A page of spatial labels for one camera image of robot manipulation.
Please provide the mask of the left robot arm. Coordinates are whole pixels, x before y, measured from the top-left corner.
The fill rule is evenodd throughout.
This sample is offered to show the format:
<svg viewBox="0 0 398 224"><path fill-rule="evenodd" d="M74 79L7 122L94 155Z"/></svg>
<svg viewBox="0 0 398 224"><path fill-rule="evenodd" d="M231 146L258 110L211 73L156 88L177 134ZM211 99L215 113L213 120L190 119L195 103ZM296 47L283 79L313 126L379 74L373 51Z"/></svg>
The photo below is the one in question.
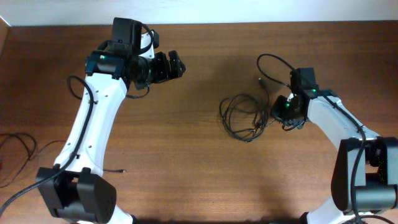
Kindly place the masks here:
<svg viewBox="0 0 398 224"><path fill-rule="evenodd" d="M117 17L111 38L87 57L84 94L71 133L51 168L37 173L38 190L51 214L75 223L135 223L117 206L116 189L103 178L106 145L130 86L180 78L176 51L158 52L159 35L133 19Z"/></svg>

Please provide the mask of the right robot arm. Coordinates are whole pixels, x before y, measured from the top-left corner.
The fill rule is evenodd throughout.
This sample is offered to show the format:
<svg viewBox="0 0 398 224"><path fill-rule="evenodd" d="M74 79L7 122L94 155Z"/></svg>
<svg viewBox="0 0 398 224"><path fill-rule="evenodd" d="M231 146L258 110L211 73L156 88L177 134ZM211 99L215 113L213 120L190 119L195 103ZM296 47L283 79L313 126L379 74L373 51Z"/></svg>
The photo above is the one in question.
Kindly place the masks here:
<svg viewBox="0 0 398 224"><path fill-rule="evenodd" d="M312 68L290 72L289 97L280 95L272 117L284 131L317 125L338 153L331 197L301 215L300 223L361 223L397 208L397 138L382 137L356 119L331 90L320 90Z"/></svg>

